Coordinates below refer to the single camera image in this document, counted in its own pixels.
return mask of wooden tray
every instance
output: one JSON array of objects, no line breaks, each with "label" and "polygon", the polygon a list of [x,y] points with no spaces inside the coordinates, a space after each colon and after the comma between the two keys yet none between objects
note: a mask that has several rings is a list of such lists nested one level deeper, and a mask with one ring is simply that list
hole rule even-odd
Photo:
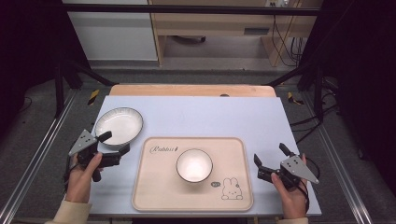
[{"label": "wooden tray", "polygon": [[[190,183],[177,158],[199,148],[213,161],[210,176]],[[139,211],[246,211],[253,205],[245,149],[238,138],[151,137],[143,145],[132,198]]]}]

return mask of floor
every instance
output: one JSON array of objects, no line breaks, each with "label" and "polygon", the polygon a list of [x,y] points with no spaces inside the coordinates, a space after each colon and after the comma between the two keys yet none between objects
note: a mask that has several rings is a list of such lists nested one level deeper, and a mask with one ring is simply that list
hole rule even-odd
[{"label": "floor", "polygon": [[[283,58],[286,63],[292,63],[288,55],[283,55]],[[169,38],[161,67],[145,64],[131,70],[128,67],[104,69],[99,66],[95,71],[121,83],[258,85],[268,83],[292,68],[285,64],[270,66],[257,37],[208,36],[204,43],[195,39]],[[26,93],[29,97],[26,98],[26,109],[16,117],[13,127],[0,143],[0,169],[4,177],[0,180],[0,206],[9,205],[7,200],[10,198],[19,198],[14,204],[18,208],[15,220],[19,223],[42,223],[56,212],[63,197],[61,176],[66,146],[75,139],[78,130],[93,125],[100,103],[109,92],[108,87],[91,78],[84,75],[81,78],[84,86],[79,91],[70,91],[65,85],[64,95],[75,98],[70,105],[72,109],[61,122],[62,127],[51,126],[55,121],[55,97],[53,82],[49,81]],[[290,123],[312,116],[312,92],[298,92],[295,87],[297,81],[298,77],[294,77],[276,87],[276,95],[281,98]],[[94,104],[87,105],[92,90],[98,88],[101,93]],[[303,101],[304,105],[290,102],[289,92],[297,103]],[[331,95],[324,101],[325,107],[336,104]],[[315,124],[313,119],[293,129],[296,141],[306,133],[303,130],[309,130]],[[55,140],[46,142],[48,130],[55,131]],[[40,148],[46,145],[49,150],[41,151],[46,159],[32,161]],[[311,217],[312,223],[396,223],[394,196],[373,164],[359,159],[353,131],[348,129],[337,110],[329,111],[325,122],[298,146],[301,152],[312,156],[321,170],[321,183],[316,187],[316,194],[323,214]],[[26,184],[31,187],[16,190],[21,177],[30,171],[32,174]],[[365,212],[369,215],[360,217]],[[109,223],[110,220],[93,217],[90,222]],[[131,220],[115,218],[113,223],[117,222],[130,223]],[[254,219],[249,218],[247,222],[253,223]],[[259,222],[275,223],[269,217],[262,217]]]}]

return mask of table surface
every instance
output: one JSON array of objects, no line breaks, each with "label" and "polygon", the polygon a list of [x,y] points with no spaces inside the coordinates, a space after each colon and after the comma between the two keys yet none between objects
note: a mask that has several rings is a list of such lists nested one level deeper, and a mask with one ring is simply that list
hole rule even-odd
[{"label": "table surface", "polygon": [[[119,91],[122,89],[129,91],[122,93]],[[133,92],[131,89],[143,91],[138,91],[136,96],[128,96]],[[198,96],[182,96],[185,90],[187,95],[194,92]],[[205,90],[212,90],[214,93],[208,96],[210,94]],[[233,97],[213,97],[222,94]],[[138,110],[143,116],[144,128],[131,143],[131,151],[122,157],[120,165],[106,168],[102,172],[102,180],[92,184],[92,216],[264,217],[282,214],[280,198],[274,186],[255,178],[257,167],[253,162],[253,155],[257,154],[265,166],[279,168],[279,163],[286,159],[278,148],[279,143],[284,143],[291,151],[298,153],[283,105],[275,96],[274,89],[245,85],[118,85],[106,97],[98,118],[121,106]],[[254,200],[252,207],[242,212],[140,212],[134,209],[134,182],[142,146],[153,136],[241,139],[247,154]],[[98,149],[104,153],[114,151],[103,144],[99,144]],[[308,191],[311,204],[307,214],[321,215],[318,200],[310,184]]]}]

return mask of gray carpet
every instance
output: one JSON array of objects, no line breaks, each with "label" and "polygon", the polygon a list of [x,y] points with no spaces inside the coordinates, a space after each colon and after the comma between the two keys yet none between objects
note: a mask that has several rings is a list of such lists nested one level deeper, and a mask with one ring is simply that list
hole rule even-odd
[{"label": "gray carpet", "polygon": [[[190,84],[253,84],[259,85],[274,80],[281,74],[273,73],[262,76],[260,72],[249,71],[107,71],[101,75],[112,81],[121,83],[190,83]],[[70,145],[83,129],[90,129],[96,120],[101,103],[109,93],[109,88],[89,77],[81,76],[84,86],[67,115],[58,136],[44,159],[41,168],[29,188],[16,217],[53,217],[63,197],[63,180],[65,158]],[[276,88],[276,94],[282,99],[290,123],[311,117],[306,105],[297,105],[288,101],[288,92],[292,92],[296,100],[302,100],[293,83]],[[100,93],[93,105],[87,105],[93,90]],[[9,129],[8,136],[0,145],[0,205],[4,206],[12,190],[17,186],[30,159],[40,145],[55,114],[55,95],[53,81],[30,89],[26,96],[32,104],[21,112]],[[329,96],[325,98],[326,106],[335,104]],[[303,130],[314,126],[314,122],[293,127]],[[352,177],[359,194],[374,223],[396,223],[396,201],[390,193],[373,164],[360,160],[357,145],[343,118],[336,109],[326,115],[322,124],[342,158],[345,167]],[[296,141],[306,132],[294,132]],[[311,217],[315,223],[357,223],[348,201],[344,195],[334,170],[329,162],[325,147],[320,140],[318,131],[314,131],[298,144],[301,152],[313,159],[320,167],[320,184],[315,186],[318,202],[323,215]]]}]

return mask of white cabinet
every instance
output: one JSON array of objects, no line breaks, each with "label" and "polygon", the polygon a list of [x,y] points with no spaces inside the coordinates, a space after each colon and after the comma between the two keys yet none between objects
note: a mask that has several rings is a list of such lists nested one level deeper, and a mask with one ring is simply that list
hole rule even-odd
[{"label": "white cabinet", "polygon": [[[146,5],[145,0],[63,0],[69,4]],[[148,13],[69,12],[89,61],[158,61]]]}]

